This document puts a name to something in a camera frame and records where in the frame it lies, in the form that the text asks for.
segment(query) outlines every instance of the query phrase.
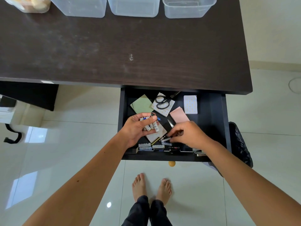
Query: person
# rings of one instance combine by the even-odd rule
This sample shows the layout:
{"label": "person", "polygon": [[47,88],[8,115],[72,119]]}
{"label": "person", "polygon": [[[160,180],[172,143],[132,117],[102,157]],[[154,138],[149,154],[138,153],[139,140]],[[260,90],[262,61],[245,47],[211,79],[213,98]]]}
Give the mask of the person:
{"label": "person", "polygon": [[[23,225],[88,226],[126,149],[134,146],[142,136],[155,132],[142,130],[157,120],[152,116],[139,121],[149,115],[140,113],[128,118],[91,161],[51,195]],[[298,202],[209,138],[194,122],[176,124],[168,136],[172,137],[172,143],[181,142],[207,154],[256,225],[301,225]],[[163,206],[172,194],[170,181],[162,180],[150,209],[143,174],[135,178],[132,189],[136,203],[124,225],[146,225],[148,217],[152,225],[171,225]]]}

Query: bare foot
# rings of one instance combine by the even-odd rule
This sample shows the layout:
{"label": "bare foot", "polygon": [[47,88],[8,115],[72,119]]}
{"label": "bare foot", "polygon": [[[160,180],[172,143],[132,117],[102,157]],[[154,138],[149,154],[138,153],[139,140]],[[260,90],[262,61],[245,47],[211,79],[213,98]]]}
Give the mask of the bare foot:
{"label": "bare foot", "polygon": [[158,189],[158,193],[156,196],[156,200],[160,200],[164,205],[167,204],[170,196],[171,196],[171,183],[166,178],[162,179],[161,184]]}
{"label": "bare foot", "polygon": [[141,173],[137,175],[135,178],[133,184],[132,184],[132,190],[133,190],[133,196],[135,202],[137,202],[137,199],[143,195],[146,195],[146,187],[145,187],[145,179],[144,174]]}

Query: desk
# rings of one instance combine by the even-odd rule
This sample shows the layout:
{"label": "desk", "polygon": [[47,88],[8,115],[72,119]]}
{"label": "desk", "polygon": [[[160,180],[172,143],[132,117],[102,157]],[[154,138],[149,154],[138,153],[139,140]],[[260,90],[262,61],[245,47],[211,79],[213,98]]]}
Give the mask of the desk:
{"label": "desk", "polygon": [[239,0],[202,18],[24,14],[0,0],[0,80],[252,92]]}

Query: left hand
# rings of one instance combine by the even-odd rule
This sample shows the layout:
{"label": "left hand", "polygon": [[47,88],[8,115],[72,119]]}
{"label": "left hand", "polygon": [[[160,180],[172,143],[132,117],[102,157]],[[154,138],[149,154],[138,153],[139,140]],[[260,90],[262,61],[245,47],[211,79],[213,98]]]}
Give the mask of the left hand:
{"label": "left hand", "polygon": [[150,114],[151,113],[139,113],[127,119],[126,123],[119,131],[120,134],[122,134],[122,136],[126,138],[126,142],[127,142],[126,149],[133,147],[141,137],[156,132],[155,129],[152,129],[150,131],[142,130],[144,126],[149,125],[157,120],[157,116],[152,116],[143,121],[139,121],[140,118],[150,116]]}

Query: paper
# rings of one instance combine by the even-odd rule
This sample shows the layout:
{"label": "paper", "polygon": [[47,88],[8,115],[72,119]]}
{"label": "paper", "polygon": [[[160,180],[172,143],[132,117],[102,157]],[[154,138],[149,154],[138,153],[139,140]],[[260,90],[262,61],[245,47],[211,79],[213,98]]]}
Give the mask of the paper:
{"label": "paper", "polygon": [[185,95],[184,96],[184,111],[186,114],[197,114],[198,113],[198,102],[196,95]]}
{"label": "paper", "polygon": [[189,121],[181,107],[177,107],[174,111],[170,112],[170,115],[176,123]]}
{"label": "paper", "polygon": [[158,137],[162,137],[164,136],[167,131],[164,129],[164,127],[159,123],[158,125],[159,128],[159,132],[153,133],[153,134],[149,134],[146,135],[146,138],[152,143],[155,139],[157,139]]}
{"label": "paper", "polygon": [[[162,93],[158,93],[158,96],[165,96],[165,95],[162,94]],[[175,103],[175,101],[170,100],[169,106],[167,108],[165,108],[165,109],[158,109],[157,108],[157,104],[158,103],[156,102],[156,100],[154,100],[153,101],[153,105],[151,107],[154,110],[156,110],[158,113],[162,114],[164,117],[167,117],[174,103]]]}
{"label": "paper", "polygon": [[131,103],[130,106],[137,114],[150,113],[153,111],[153,108],[151,107],[152,103],[145,94]]}

